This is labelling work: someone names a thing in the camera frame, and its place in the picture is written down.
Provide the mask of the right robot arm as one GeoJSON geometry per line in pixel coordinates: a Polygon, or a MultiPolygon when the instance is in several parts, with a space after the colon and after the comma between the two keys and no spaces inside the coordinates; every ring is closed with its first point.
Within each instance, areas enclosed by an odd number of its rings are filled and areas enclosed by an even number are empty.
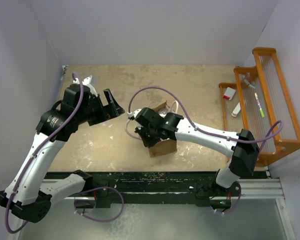
{"type": "Polygon", "coordinates": [[[135,110],[133,119],[137,122],[135,132],[147,148],[163,140],[183,141],[207,147],[230,158],[230,162],[217,171],[212,183],[212,190],[218,196],[225,195],[240,178],[254,174],[260,149],[254,143],[252,133],[246,129],[237,133],[203,125],[193,126],[182,115],[168,112],[162,117],[148,107],[135,110]]]}

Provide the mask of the brown canvas bag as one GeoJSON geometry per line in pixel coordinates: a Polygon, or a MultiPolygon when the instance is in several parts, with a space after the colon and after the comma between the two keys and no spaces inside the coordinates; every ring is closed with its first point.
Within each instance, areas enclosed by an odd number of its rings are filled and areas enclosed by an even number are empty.
{"type": "MultiPolygon", "coordinates": [[[[175,132],[178,130],[177,125],[180,122],[180,120],[183,119],[183,117],[178,114],[177,110],[173,110],[172,107],[167,104],[167,102],[164,102],[164,103],[158,105],[157,107],[150,108],[150,109],[154,110],[155,112],[158,112],[160,109],[168,109],[168,113],[166,114],[166,116],[168,116],[168,118],[169,118],[169,126],[167,126],[167,130],[168,130],[168,133],[170,134],[170,137],[169,137],[169,139],[158,142],[153,147],[147,147],[149,156],[154,158],[154,157],[165,156],[165,155],[176,152],[177,151],[177,140],[175,137],[175,132]]],[[[134,120],[128,119],[126,125],[128,125],[132,121],[136,122],[135,119],[134,120]]],[[[126,133],[128,135],[130,135],[130,137],[142,141],[141,137],[135,132],[136,128],[139,128],[139,127],[140,127],[140,125],[137,123],[137,125],[134,129],[135,135],[131,134],[128,130],[126,130],[126,133]]]]}

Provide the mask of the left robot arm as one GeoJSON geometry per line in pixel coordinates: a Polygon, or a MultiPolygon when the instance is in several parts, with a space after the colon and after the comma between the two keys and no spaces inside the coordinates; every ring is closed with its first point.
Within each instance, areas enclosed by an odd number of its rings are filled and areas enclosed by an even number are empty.
{"type": "Polygon", "coordinates": [[[91,194],[93,177],[82,170],[47,186],[42,183],[55,157],[79,125],[93,126],[124,114],[110,89],[103,92],[107,105],[88,86],[72,84],[65,89],[63,98],[41,116],[26,160],[12,183],[0,191],[0,206],[8,213],[37,223],[64,198],[77,193],[91,194]]]}

